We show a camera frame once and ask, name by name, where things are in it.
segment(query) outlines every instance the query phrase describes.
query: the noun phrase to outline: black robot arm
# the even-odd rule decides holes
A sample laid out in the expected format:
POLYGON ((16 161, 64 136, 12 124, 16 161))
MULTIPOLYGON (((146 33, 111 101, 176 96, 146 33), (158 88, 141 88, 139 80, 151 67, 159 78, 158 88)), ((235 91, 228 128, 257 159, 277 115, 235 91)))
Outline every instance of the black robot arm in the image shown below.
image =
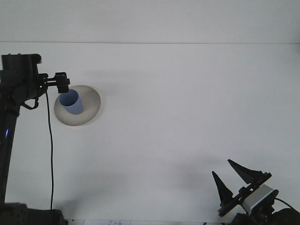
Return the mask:
POLYGON ((246 213, 238 213, 231 225, 300 225, 300 213, 295 209, 274 213, 272 205, 279 191, 263 184, 272 176, 271 173, 249 170, 230 159, 228 162, 248 186, 242 187, 233 197, 218 175, 212 172, 221 200, 221 208, 218 210, 220 217, 240 205, 246 213))
POLYGON ((25 204, 5 203, 11 149, 14 140, 16 120, 20 107, 35 109, 38 98, 45 94, 48 86, 57 86, 58 92, 68 92, 70 80, 66 73, 56 73, 54 78, 39 74, 38 54, 2 55, 0 70, 0 224, 47 224, 65 225, 67 222, 59 210, 28 209, 25 204), (33 107, 25 102, 34 99, 33 107))

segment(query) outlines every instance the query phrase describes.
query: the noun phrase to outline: white tabletop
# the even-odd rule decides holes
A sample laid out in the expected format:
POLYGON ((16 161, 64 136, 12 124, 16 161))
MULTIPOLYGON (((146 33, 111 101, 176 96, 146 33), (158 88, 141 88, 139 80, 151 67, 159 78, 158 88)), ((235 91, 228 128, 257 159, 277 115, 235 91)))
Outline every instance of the white tabletop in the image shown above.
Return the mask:
MULTIPOLYGON (((216 171, 237 194, 227 163, 271 172, 267 185, 300 208, 300 45, 0 43, 39 53, 40 73, 67 72, 101 96, 83 126, 54 115, 54 208, 66 218, 229 221, 218 218, 216 171)), ((17 121, 7 201, 50 205, 45 97, 17 121)))

